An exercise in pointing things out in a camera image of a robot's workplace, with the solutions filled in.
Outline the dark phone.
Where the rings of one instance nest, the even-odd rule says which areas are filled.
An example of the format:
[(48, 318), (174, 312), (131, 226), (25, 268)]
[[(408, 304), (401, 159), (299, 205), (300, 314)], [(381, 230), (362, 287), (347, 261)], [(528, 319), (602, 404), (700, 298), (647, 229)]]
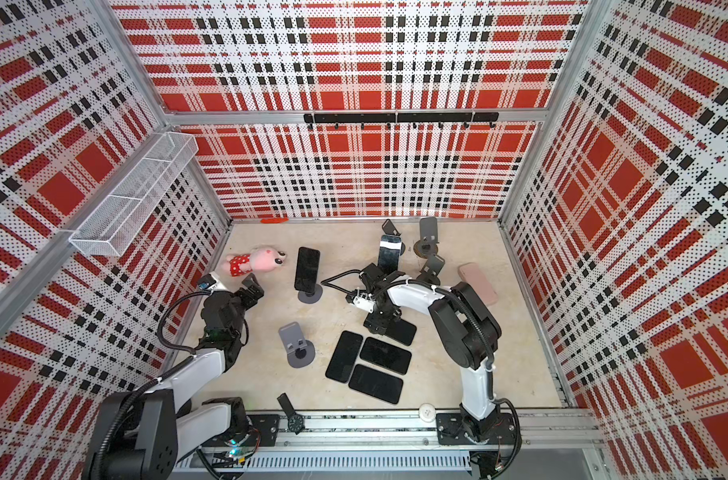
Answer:
[(377, 265), (385, 275), (398, 270), (402, 246), (400, 236), (389, 234), (381, 236)]

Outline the black phone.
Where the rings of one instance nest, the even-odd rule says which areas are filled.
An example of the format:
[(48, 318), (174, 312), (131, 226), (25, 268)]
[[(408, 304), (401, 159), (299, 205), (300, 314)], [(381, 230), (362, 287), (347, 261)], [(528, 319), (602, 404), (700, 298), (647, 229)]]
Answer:
[(364, 342), (361, 334), (343, 331), (325, 371), (327, 379), (348, 383)]
[(317, 284), (321, 252), (309, 247), (300, 247), (297, 255), (294, 287), (311, 293)]
[(413, 344), (417, 333), (417, 327), (404, 319), (384, 321), (367, 318), (364, 327), (372, 334), (385, 336), (405, 346)]

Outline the black smartphone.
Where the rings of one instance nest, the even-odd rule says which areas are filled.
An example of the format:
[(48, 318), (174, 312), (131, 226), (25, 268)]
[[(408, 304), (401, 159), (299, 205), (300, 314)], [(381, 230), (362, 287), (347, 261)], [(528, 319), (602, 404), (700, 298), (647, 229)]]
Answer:
[(392, 405), (400, 401), (404, 381), (393, 375), (357, 364), (349, 381), (349, 388)]

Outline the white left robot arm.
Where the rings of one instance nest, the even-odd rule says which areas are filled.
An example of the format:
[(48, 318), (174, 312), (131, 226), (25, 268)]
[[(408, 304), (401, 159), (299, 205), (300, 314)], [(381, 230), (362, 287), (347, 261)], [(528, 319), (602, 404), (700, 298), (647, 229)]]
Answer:
[[(186, 412), (205, 385), (226, 373), (249, 340), (246, 313), (265, 292), (254, 274), (230, 291), (216, 274), (202, 277), (195, 291), (175, 300), (161, 315), (161, 344), (186, 358), (132, 391), (114, 393), (100, 405), (87, 450), (85, 479), (166, 479), (176, 463), (207, 441), (245, 434), (249, 424), (240, 398), (211, 401)], [(168, 318), (189, 300), (203, 300), (204, 334), (194, 347), (169, 341)]]

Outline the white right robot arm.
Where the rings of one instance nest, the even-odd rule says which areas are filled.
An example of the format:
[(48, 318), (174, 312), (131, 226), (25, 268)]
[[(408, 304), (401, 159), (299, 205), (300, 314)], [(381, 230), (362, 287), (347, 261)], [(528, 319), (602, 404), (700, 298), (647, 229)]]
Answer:
[(430, 317), (444, 350), (461, 368), (462, 410), (481, 422), (497, 409), (493, 370), (502, 328), (470, 284), (443, 287), (370, 264), (321, 285), (344, 293), (348, 303), (366, 312), (364, 327), (376, 335), (393, 339), (402, 332), (404, 310)]

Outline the grey stand near left arm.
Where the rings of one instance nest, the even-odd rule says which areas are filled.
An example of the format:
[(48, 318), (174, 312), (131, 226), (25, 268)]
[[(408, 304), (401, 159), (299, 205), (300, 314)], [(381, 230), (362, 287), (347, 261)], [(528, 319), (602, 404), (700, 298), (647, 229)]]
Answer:
[(323, 287), (320, 284), (315, 284), (311, 293), (305, 291), (298, 292), (298, 300), (304, 304), (317, 303), (323, 295)]

